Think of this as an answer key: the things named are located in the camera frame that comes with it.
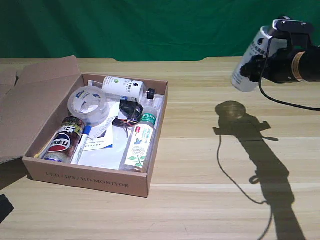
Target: marker pen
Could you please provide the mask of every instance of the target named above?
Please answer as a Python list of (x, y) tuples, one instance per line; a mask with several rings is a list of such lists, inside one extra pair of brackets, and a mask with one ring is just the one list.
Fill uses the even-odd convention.
[(87, 126), (84, 127), (81, 140), (80, 140), (79, 145), (76, 148), (75, 153), (74, 153), (74, 155), (72, 157), (71, 164), (78, 164), (78, 162), (80, 160), (80, 157), (81, 157), (81, 154), (82, 154), (82, 152), (83, 152), (83, 150), (85, 148), (85, 145), (86, 145), (87, 139), (89, 137), (90, 131), (91, 131), (91, 126), (87, 125)]

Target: clear tape roll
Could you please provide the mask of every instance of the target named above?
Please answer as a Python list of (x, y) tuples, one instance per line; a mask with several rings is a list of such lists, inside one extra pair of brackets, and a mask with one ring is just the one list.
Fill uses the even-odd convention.
[(74, 91), (68, 100), (70, 113), (95, 127), (103, 123), (109, 115), (106, 94), (95, 86), (84, 86)]

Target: green curtain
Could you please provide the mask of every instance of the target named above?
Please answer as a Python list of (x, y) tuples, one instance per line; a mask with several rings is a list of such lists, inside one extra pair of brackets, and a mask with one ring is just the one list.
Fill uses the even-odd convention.
[(242, 56), (277, 16), (311, 22), (320, 0), (1, 0), (0, 58), (198, 61)]

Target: plastic bottle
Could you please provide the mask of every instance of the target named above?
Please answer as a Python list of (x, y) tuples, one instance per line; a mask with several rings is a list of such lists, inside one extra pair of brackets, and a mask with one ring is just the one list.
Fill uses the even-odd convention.
[(158, 111), (154, 108), (154, 91), (149, 89), (142, 104), (140, 122), (134, 126), (128, 139), (119, 170), (146, 172), (150, 160), (150, 150), (155, 135)]
[(106, 94), (121, 96), (122, 100), (141, 103), (146, 98), (148, 89), (142, 81), (106, 76), (102, 91)]

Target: bottle cap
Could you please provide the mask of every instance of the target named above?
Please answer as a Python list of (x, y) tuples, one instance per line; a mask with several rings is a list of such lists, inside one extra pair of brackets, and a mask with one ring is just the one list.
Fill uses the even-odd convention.
[(155, 98), (156, 91), (153, 88), (149, 88), (146, 92), (146, 98), (147, 99), (154, 99)]

